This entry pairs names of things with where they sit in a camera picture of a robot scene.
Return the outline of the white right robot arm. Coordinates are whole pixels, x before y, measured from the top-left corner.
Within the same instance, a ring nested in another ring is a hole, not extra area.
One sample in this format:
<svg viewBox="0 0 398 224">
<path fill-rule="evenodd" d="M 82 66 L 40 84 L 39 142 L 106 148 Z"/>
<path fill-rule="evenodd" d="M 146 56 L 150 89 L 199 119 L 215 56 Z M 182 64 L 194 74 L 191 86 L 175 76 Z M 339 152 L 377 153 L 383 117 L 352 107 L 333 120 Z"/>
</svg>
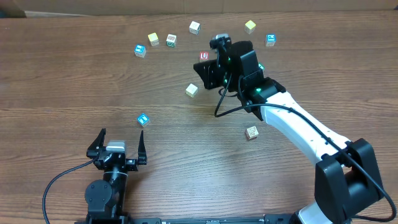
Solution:
<svg viewBox="0 0 398 224">
<path fill-rule="evenodd" d="M 321 124 L 277 81 L 265 77 L 252 42 L 210 41 L 216 59 L 194 64 L 208 90 L 236 92 L 241 109 L 278 129 L 315 166 L 315 201 L 289 223 L 349 223 L 387 196 L 370 143 L 350 141 Z"/>
</svg>

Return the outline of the brown engraved wood block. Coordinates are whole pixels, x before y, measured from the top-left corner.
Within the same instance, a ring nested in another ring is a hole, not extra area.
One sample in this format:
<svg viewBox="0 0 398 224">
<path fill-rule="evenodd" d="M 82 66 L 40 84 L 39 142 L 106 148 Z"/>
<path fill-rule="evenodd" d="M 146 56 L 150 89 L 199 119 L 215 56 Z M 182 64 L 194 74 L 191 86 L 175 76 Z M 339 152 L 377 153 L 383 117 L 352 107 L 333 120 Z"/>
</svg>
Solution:
<svg viewBox="0 0 398 224">
<path fill-rule="evenodd" d="M 244 133 L 246 135 L 247 140 L 256 139 L 259 135 L 259 132 L 255 126 L 247 128 Z"/>
</svg>

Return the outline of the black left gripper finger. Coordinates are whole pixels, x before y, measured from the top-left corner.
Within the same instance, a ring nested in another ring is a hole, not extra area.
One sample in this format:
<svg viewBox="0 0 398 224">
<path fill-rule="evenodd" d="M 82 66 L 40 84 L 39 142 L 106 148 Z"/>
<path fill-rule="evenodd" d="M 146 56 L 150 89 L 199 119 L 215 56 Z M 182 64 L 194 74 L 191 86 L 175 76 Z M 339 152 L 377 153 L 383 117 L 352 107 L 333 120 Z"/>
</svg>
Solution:
<svg viewBox="0 0 398 224">
<path fill-rule="evenodd" d="M 144 132 L 143 131 L 141 131 L 137 152 L 138 152 L 137 164 L 138 165 L 146 165 L 147 164 L 147 154 L 146 154 L 146 148 L 144 145 Z"/>
<path fill-rule="evenodd" d="M 104 149 L 104 139 L 106 135 L 106 129 L 102 128 L 97 138 L 91 143 L 86 150 L 87 157 L 97 157 L 98 154 Z"/>
</svg>

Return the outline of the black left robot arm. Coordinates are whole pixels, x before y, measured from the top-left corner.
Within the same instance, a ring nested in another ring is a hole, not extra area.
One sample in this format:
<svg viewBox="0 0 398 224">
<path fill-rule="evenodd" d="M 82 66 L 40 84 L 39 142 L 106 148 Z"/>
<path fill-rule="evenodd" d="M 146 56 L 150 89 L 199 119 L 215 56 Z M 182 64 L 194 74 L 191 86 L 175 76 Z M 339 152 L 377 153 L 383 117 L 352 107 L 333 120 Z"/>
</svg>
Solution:
<svg viewBox="0 0 398 224">
<path fill-rule="evenodd" d="M 137 171 L 139 166 L 147 164 L 144 145 L 144 133 L 140 134 L 138 157 L 126 157 L 126 143 L 112 140 L 106 146 L 103 128 L 86 151 L 103 178 L 90 183 L 85 190 L 88 204 L 86 223 L 132 223 L 130 215 L 124 211 L 124 199 L 128 173 Z"/>
</svg>

